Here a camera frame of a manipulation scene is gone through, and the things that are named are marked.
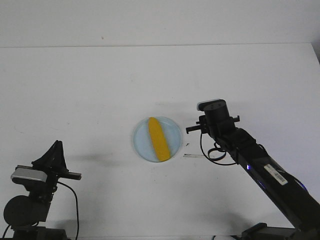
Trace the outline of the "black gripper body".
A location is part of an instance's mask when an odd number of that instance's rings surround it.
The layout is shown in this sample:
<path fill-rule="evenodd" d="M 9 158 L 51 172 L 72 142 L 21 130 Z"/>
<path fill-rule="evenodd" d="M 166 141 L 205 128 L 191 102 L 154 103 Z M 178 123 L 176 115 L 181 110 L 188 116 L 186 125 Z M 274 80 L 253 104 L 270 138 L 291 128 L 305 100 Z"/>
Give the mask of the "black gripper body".
<path fill-rule="evenodd" d="M 207 126 L 207 119 L 205 115 L 199 116 L 196 124 L 199 126 L 199 129 L 202 134 L 209 134 L 209 128 Z"/>
<path fill-rule="evenodd" d="M 24 169 L 33 169 L 30 166 L 24 166 L 24 165 L 18 165 L 17 168 L 24 168 Z M 75 173 L 75 172 L 58 172 L 58 171 L 52 171 L 51 169 L 43 171 L 47 174 L 47 180 L 49 179 L 49 176 L 55 176 L 58 179 L 59 178 L 64 178 L 64 179 L 70 179 L 70 180 L 80 180 L 82 177 L 81 173 Z"/>

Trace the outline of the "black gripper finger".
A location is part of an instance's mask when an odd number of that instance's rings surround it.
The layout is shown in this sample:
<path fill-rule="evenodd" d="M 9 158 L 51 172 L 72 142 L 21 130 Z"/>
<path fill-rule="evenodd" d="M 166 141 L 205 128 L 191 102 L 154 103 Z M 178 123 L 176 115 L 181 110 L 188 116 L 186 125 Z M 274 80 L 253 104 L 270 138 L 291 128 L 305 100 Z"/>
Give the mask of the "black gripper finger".
<path fill-rule="evenodd" d="M 233 122 L 233 123 L 237 123 L 237 122 L 240 122 L 240 116 L 236 116 L 236 117 L 230 117 L 230 120 Z"/>
<path fill-rule="evenodd" d="M 190 127 L 187 127 L 185 130 L 187 133 L 198 131 L 198 130 L 201 130 L 201 126 L 200 125 L 190 126 Z"/>
<path fill-rule="evenodd" d="M 59 151 L 60 151 L 60 168 L 62 172 L 69 172 L 69 169 L 67 168 L 66 165 L 66 160 L 65 160 L 65 156 L 64 156 L 64 148 L 63 148 L 63 142 L 60 141 L 59 142 L 60 147 L 59 147 Z"/>
<path fill-rule="evenodd" d="M 56 140 L 49 150 L 39 159 L 32 161 L 32 167 L 37 170 L 52 170 L 58 171 L 60 169 L 60 155 L 59 155 L 60 141 Z"/>

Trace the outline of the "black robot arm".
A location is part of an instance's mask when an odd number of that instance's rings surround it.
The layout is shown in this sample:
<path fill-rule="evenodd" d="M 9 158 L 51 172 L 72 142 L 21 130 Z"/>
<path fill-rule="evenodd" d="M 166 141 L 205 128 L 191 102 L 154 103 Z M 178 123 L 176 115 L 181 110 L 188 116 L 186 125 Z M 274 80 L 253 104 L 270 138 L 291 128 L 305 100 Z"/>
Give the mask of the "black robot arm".
<path fill-rule="evenodd" d="M 239 117 L 229 114 L 223 99 L 197 104 L 204 114 L 186 132 L 200 130 L 214 140 L 214 147 L 204 157 L 219 165 L 230 155 L 292 224 L 292 228 L 270 227 L 258 223 L 234 235 L 235 240 L 318 240 L 320 238 L 320 204 L 296 177 L 283 169 L 244 129 L 236 127 Z"/>
<path fill-rule="evenodd" d="M 46 222 L 60 179 L 79 181 L 80 173 L 68 170 L 63 143 L 56 140 L 48 151 L 30 166 L 17 165 L 10 176 L 13 183 L 24 186 L 28 195 L 17 195 L 6 204 L 3 217 L 13 230 L 14 240 L 66 240 L 65 229 L 39 226 Z"/>

